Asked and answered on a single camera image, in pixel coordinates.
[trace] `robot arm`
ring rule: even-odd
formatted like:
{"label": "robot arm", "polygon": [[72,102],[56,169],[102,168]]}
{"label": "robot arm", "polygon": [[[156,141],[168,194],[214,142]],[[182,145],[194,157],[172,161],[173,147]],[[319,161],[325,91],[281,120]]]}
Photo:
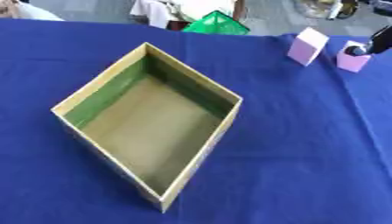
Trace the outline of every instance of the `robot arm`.
{"label": "robot arm", "polygon": [[373,34],[371,40],[364,46],[350,46],[346,53],[352,56],[361,56],[372,53],[383,53],[392,48],[392,25],[385,26]]}

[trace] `box bottom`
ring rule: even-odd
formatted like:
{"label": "box bottom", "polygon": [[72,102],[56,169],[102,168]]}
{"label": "box bottom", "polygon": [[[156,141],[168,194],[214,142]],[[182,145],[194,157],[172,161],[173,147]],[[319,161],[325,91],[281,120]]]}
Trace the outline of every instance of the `box bottom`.
{"label": "box bottom", "polygon": [[162,195],[221,123],[152,75],[82,131]]}

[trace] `white object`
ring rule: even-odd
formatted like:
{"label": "white object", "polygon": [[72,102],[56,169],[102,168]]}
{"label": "white object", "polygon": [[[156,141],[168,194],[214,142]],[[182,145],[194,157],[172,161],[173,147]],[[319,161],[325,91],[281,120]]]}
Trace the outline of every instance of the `white object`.
{"label": "white object", "polygon": [[221,11],[232,16],[235,9],[235,0],[183,0],[179,12],[186,20],[193,22],[202,19],[212,11]]}
{"label": "white object", "polygon": [[295,38],[288,56],[304,66],[309,66],[326,45],[328,37],[308,27]]}
{"label": "white object", "polygon": [[147,16],[150,25],[163,29],[175,18],[165,3],[157,0],[136,0],[130,15]]}
{"label": "white object", "polygon": [[166,28],[169,21],[179,20],[181,14],[185,20],[193,22],[212,11],[222,11],[231,16],[236,0],[136,0],[130,15],[146,16],[149,24]]}
{"label": "white object", "polygon": [[29,3],[17,3],[17,9],[19,11],[19,16],[21,18],[29,19],[39,19],[39,20],[54,20],[54,21],[64,21],[60,17],[57,17],[48,10],[43,10],[35,7]]}
{"label": "white object", "polygon": [[335,19],[342,8],[343,8],[343,3],[341,2],[341,0],[335,0],[335,2],[331,7],[328,19]]}

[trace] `table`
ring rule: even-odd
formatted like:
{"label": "table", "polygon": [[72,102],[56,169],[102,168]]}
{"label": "table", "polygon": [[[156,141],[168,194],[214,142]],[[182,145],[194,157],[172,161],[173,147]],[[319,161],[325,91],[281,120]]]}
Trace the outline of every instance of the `table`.
{"label": "table", "polygon": [[[0,223],[392,223],[392,52],[361,73],[332,37],[307,68],[293,35],[1,20]],[[350,38],[364,41],[364,38]],[[232,129],[166,214],[49,109],[143,42],[244,97]]]}

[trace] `box rim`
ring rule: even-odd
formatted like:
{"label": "box rim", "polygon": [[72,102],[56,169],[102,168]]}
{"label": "box rim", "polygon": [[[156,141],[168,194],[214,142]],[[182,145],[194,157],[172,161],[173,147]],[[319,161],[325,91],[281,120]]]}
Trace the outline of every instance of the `box rim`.
{"label": "box rim", "polygon": [[[199,151],[192,157],[191,161],[189,163],[187,163],[187,165],[185,166],[184,169],[182,169],[182,171],[180,172],[180,174],[171,182],[171,184],[169,185],[169,187],[164,191],[164,193],[162,195],[159,195],[158,193],[156,193],[151,187],[149,187],[143,180],[141,180],[131,169],[127,168],[125,165],[123,165],[121,162],[119,162],[115,157],[113,157],[108,151],[106,151],[103,147],[101,147],[96,141],[94,141],[93,139],[91,139],[89,136],[87,136],[81,129],[77,128],[76,126],[74,126],[73,124],[71,124],[66,118],[65,118],[65,114],[67,112],[70,111],[70,109],[74,108],[76,105],[80,104],[81,102],[83,102],[84,100],[86,100],[86,98],[93,94],[94,92],[96,92],[98,89],[100,89],[102,86],[104,86],[106,83],[108,83],[110,80],[112,80],[114,77],[116,77],[115,75],[113,76],[108,76],[107,79],[103,79],[103,81],[100,83],[100,85],[96,85],[97,81],[102,79],[102,76],[104,74],[118,74],[118,72],[123,71],[126,67],[128,67],[129,65],[131,65],[132,63],[135,63],[137,60],[140,60],[142,57],[144,57],[145,55],[147,55],[148,53],[153,54],[155,56],[157,56],[156,52],[151,51],[150,49],[153,49],[154,51],[157,51],[158,54],[164,55],[166,58],[168,58],[169,60],[171,60],[173,63],[176,64],[176,66],[181,66],[183,68],[185,68],[185,70],[187,70],[187,72],[192,73],[192,75],[189,75],[188,73],[184,73],[184,75],[190,77],[191,79],[193,79],[195,82],[198,82],[199,84],[205,86],[205,83],[200,83],[200,80],[195,79],[195,77],[206,81],[208,83],[211,83],[212,87],[217,87],[219,90],[222,90],[224,92],[226,92],[226,94],[232,96],[234,98],[233,99],[228,99],[225,96],[222,96],[223,98],[227,99],[228,101],[233,103],[233,107],[230,109],[230,111],[225,115],[225,117],[222,119],[222,121],[220,122],[219,126],[216,127],[213,131],[213,134],[204,142],[203,146],[199,149]],[[140,55],[140,59],[139,57],[135,57],[137,56],[137,51],[141,51]],[[88,95],[84,95],[82,97],[80,97],[78,100],[74,101],[74,102],[70,102],[75,96],[80,95],[83,90],[86,90],[86,88],[89,87],[93,87],[95,86],[94,90],[92,91],[92,93],[88,94]],[[229,123],[230,121],[230,116],[235,113],[238,108],[241,106],[243,101],[243,98],[240,97],[238,94],[234,93],[233,91],[231,91],[230,89],[223,87],[221,84],[219,84],[218,82],[216,82],[215,80],[212,80],[208,77],[206,77],[204,74],[196,71],[195,69],[191,68],[190,66],[188,66],[187,64],[183,63],[182,61],[174,58],[173,56],[171,56],[170,54],[162,51],[161,49],[155,47],[154,45],[148,43],[148,42],[144,42],[142,43],[139,47],[135,48],[134,50],[132,50],[131,52],[126,53],[125,55],[123,55],[118,61],[116,61],[114,64],[112,64],[111,66],[109,66],[107,69],[105,69],[103,72],[99,73],[96,77],[94,77],[91,81],[89,81],[88,83],[86,83],[84,86],[80,87],[78,90],[76,90],[75,92],[73,92],[72,94],[70,94],[66,99],[60,101],[59,103],[57,103],[55,106],[53,106],[51,108],[51,111],[69,128],[71,128],[72,130],[76,131],[77,134],[79,136],[81,136],[84,140],[86,140],[87,142],[91,143],[96,149],[99,150],[99,152],[104,155],[106,158],[108,158],[110,160],[110,162],[114,163],[116,166],[118,166],[119,168],[121,168],[121,170],[123,170],[127,175],[129,175],[132,179],[134,179],[141,187],[143,187],[152,197],[154,197],[154,199],[156,199],[159,202],[164,202],[167,200],[167,197],[169,195],[169,193],[172,192],[173,188],[176,187],[177,184],[179,184],[179,182],[182,180],[182,178],[189,173],[189,171],[195,166],[196,161],[198,160],[198,158],[200,158],[203,154],[206,153],[207,150],[207,146],[219,135],[220,130],[222,129],[222,127],[224,127],[224,125],[226,123]],[[72,104],[73,106],[70,108],[62,108],[66,105],[66,103]]]}

